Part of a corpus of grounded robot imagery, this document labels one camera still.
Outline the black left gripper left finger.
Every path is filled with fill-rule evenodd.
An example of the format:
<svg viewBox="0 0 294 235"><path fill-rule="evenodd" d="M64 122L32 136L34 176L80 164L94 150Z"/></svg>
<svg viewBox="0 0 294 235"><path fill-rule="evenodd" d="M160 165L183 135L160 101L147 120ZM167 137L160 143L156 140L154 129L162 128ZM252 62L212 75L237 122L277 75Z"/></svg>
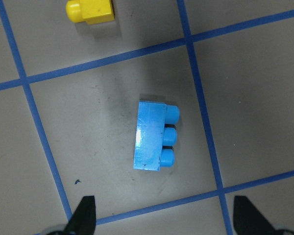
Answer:
<svg viewBox="0 0 294 235"><path fill-rule="evenodd" d="M84 196L63 230L65 235L93 235L96 229L94 196Z"/></svg>

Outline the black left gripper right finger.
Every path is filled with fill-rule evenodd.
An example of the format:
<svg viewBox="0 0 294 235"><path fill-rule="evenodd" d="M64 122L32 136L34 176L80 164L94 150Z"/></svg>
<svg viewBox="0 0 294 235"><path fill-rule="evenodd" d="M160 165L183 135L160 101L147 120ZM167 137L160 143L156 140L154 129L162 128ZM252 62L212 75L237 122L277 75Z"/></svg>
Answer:
<svg viewBox="0 0 294 235"><path fill-rule="evenodd" d="M246 196L235 196L233 226L238 235L273 235L276 229Z"/></svg>

